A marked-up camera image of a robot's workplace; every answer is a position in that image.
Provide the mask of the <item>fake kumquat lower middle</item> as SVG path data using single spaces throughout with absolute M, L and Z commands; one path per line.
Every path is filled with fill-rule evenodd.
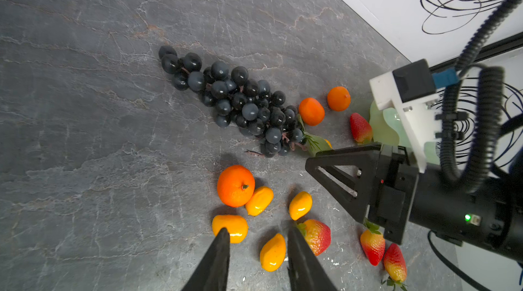
M 261 267 L 267 272 L 276 271 L 286 258 L 286 249 L 285 238 L 282 234 L 276 233 L 261 249 Z

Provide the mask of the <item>fake kumquat beside orange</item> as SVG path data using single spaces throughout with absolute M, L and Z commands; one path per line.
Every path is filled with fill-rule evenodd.
M 274 192 L 272 189 L 266 186 L 259 187 L 254 191 L 251 199 L 245 205 L 247 214 L 253 217 L 258 216 L 266 210 L 273 198 Z

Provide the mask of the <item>fake kumquat upper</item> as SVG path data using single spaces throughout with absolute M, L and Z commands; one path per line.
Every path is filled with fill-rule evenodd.
M 329 146 L 329 148 L 332 149 L 332 144 L 330 143 L 330 141 L 328 141 L 328 140 L 326 140 L 326 139 L 324 139 L 324 141 L 327 143 L 327 145 Z

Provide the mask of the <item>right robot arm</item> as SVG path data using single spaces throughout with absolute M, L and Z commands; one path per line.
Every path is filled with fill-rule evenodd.
M 522 195 L 500 179 L 467 194 L 446 186 L 435 164 L 420 173 L 411 149 L 379 143 L 320 152 L 305 168 L 355 221 L 377 224 L 392 243 L 403 242 L 411 222 L 522 262 Z

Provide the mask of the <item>fake strawberry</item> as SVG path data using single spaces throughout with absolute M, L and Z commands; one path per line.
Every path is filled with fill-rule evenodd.
M 377 266 L 385 254 L 385 239 L 377 224 L 364 219 L 365 231 L 360 235 L 360 244 L 370 264 Z
M 349 123 L 352 137 L 357 144 L 367 144 L 373 140 L 373 129 L 363 116 L 353 113 Z
M 319 256 L 330 247 L 331 229 L 326 224 L 310 219 L 299 223 L 297 227 L 314 255 Z
M 399 287 L 403 291 L 407 291 L 407 264 L 405 262 L 403 253 L 400 247 L 392 243 L 384 256 L 384 268 L 389 275 L 388 279 L 382 281 L 382 285 L 391 286 L 393 290 Z

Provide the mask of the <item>fake strawberry beside bowl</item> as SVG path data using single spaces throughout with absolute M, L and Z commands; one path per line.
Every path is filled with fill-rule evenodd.
M 357 144 L 367 144 L 373 140 L 373 129 L 363 116 L 353 113 L 349 123 L 352 137 Z

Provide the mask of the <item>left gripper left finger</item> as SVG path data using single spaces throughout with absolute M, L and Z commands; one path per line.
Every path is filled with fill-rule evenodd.
M 182 291 L 227 290 L 230 266 L 230 234 L 222 228 Z

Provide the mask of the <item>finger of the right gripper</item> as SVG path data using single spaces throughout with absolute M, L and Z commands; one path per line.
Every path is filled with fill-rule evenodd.
M 376 173 L 381 144 L 321 151 L 306 160 L 305 169 L 358 223 L 377 194 Z

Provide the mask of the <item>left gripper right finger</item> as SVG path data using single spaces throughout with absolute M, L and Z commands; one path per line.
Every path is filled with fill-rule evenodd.
M 287 252 L 291 290 L 337 290 L 297 227 L 289 230 Z

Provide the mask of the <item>fake orange near kumquats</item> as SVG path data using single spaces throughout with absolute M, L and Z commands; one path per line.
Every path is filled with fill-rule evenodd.
M 256 188 L 253 174 L 241 165 L 226 168 L 217 182 L 217 194 L 223 204 L 237 208 L 246 205 Z

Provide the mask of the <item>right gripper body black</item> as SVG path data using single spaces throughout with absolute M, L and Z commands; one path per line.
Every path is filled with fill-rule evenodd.
M 366 218 L 392 243 L 403 242 L 421 175 L 412 149 L 381 146 Z

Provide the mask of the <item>light green wavy fruit bowl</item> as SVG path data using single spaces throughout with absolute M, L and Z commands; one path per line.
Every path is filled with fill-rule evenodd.
M 440 164 L 439 140 L 435 133 L 441 122 L 435 120 L 440 112 L 427 104 L 413 105 L 404 113 L 394 107 L 378 109 L 376 102 L 370 106 L 370 127 L 373 140 L 384 145 L 410 148 L 420 164 Z

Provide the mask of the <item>fake orange upper right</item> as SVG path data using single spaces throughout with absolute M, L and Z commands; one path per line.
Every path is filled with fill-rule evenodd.
M 351 104 L 351 95 L 343 86 L 332 88 L 327 95 L 328 106 L 332 111 L 341 112 Z

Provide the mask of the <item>dark fake grape bunch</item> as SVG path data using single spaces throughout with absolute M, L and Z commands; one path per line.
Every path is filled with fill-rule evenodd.
M 251 78 L 246 67 L 230 68 L 222 61 L 204 67 L 198 54 L 180 56 L 168 45 L 159 48 L 158 57 L 174 88 L 197 93 L 201 103 L 215 112 L 219 127 L 234 124 L 241 134 L 260 141 L 256 156 L 286 156 L 296 149 L 315 156 L 331 150 L 323 138 L 305 130 L 298 107 L 287 105 L 282 91 Z

